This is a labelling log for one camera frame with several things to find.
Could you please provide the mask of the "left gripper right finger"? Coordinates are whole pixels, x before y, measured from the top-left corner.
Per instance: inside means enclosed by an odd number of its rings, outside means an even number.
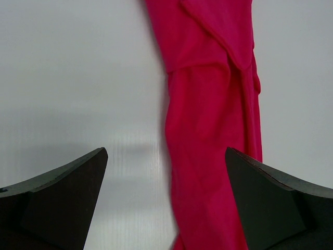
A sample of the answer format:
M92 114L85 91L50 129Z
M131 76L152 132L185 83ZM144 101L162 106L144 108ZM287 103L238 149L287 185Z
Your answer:
M225 162L248 249L332 249L332 189L231 147Z

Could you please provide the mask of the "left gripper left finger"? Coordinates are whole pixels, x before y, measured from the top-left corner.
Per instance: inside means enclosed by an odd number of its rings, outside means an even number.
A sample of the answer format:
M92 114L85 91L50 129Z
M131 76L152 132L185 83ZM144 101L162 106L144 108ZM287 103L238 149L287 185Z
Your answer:
M83 249L108 161L105 148L1 188L1 249Z

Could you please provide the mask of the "magenta t shirt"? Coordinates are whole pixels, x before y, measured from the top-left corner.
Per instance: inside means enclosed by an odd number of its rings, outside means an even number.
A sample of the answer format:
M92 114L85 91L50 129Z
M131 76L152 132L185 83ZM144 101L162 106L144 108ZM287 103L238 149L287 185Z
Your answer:
M236 148L262 159L251 1L146 1L170 102L175 249L246 249L225 166Z

